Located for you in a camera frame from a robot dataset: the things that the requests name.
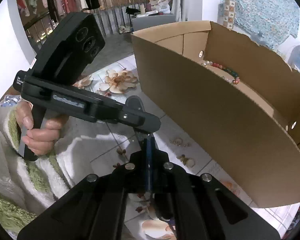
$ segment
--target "screw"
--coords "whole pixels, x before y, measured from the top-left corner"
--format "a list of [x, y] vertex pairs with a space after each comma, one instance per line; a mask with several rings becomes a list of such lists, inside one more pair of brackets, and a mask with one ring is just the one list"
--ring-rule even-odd
[[134, 165], [133, 163], [127, 163], [127, 164], [125, 165], [125, 168], [126, 168], [127, 170], [133, 170], [133, 169], [135, 168], [135, 165]]
[[212, 176], [209, 173], [203, 173], [201, 175], [201, 179], [203, 179], [206, 182], [212, 181]]
[[86, 180], [88, 182], [95, 182], [97, 180], [98, 176], [96, 176], [95, 174], [89, 174], [87, 177], [86, 177]]
[[167, 170], [170, 170], [173, 168], [173, 163], [170, 163], [170, 162], [166, 162], [163, 167]]

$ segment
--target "blue patterned fabric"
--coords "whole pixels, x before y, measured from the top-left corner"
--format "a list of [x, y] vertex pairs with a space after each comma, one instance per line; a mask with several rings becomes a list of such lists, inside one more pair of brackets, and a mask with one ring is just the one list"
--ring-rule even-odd
[[235, 1], [235, 23], [250, 34], [261, 32], [270, 49], [283, 43], [289, 34], [297, 37], [299, 6], [294, 0]]

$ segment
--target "black handheld device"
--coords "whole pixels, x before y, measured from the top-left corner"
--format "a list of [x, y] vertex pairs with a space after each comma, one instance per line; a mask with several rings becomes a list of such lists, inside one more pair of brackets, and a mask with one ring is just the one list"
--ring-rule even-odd
[[[33, 128], [45, 120], [67, 114], [89, 122], [121, 122], [145, 132], [160, 128], [160, 120], [149, 113], [129, 109], [110, 98], [73, 87], [87, 64], [104, 47], [105, 41], [92, 14], [69, 13], [51, 33], [27, 72], [19, 71], [13, 87], [33, 104]], [[22, 127], [22, 136], [27, 129]], [[20, 142], [19, 155], [35, 161], [37, 156]]]

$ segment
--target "sticker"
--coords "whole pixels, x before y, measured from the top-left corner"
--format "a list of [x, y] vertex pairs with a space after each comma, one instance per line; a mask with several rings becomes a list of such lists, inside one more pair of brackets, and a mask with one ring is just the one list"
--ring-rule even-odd
[[68, 98], [64, 98], [64, 97], [61, 98], [61, 97], [58, 97], [57, 95], [53, 95], [52, 98], [57, 100], [57, 101], [60, 101], [60, 102], [63, 102], [63, 103], [66, 103], [66, 104], [69, 104], [69, 105], [72, 105], [72, 106], [77, 106], [77, 107], [80, 107], [80, 108], [84, 108], [84, 104], [76, 102], [76, 101], [72, 101], [71, 99], [68, 99]]
[[30, 65], [30, 69], [32, 69], [32, 67], [34, 66], [34, 63], [35, 63], [36, 61], [37, 61], [37, 59], [34, 58], [33, 61], [32, 61], [32, 63], [31, 63], [31, 65]]

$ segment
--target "cardboard box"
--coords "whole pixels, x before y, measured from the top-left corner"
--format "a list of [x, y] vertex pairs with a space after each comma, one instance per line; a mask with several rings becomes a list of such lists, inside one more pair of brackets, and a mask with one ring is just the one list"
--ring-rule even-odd
[[[248, 36], [209, 21], [143, 29], [132, 41], [142, 91], [259, 207], [300, 202], [297, 71]], [[237, 72], [240, 83], [202, 66], [203, 58]]]

